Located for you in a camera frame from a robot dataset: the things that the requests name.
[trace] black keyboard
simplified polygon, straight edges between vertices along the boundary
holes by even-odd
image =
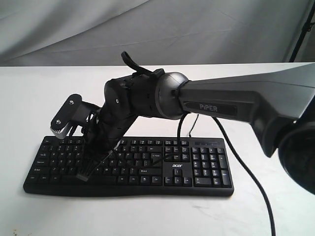
[[[234,191],[223,139],[123,137],[89,180],[76,177],[82,164],[82,137],[46,136],[23,188],[27,193],[110,197],[132,195],[230,196]],[[165,154],[174,156],[155,164]],[[135,165],[144,169],[130,168]]]

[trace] white table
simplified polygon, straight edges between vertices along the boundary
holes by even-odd
[[[163,66],[191,80],[277,71],[302,64]],[[160,66],[148,66],[149,69]],[[69,198],[26,194],[22,185],[50,121],[73,93],[101,106],[106,80],[130,74],[127,67],[0,68],[0,235],[11,236],[252,236],[270,235],[265,202],[227,149],[235,192],[209,197]],[[187,117],[186,136],[195,118]],[[277,235],[313,236],[315,196],[293,182],[277,154],[264,156],[248,124],[222,120],[236,150],[265,188]],[[129,136],[176,136],[178,121],[138,118]],[[195,137],[222,137],[201,116]]]

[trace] piper robot arm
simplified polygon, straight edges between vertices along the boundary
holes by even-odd
[[[60,139],[82,127],[90,159],[82,176],[111,154],[138,116],[179,119],[198,113],[249,123],[265,155],[271,157],[278,148],[286,172],[315,194],[315,64],[189,81],[178,72],[142,68],[126,52],[122,57],[135,73],[105,84],[102,107],[73,94],[51,122]]]

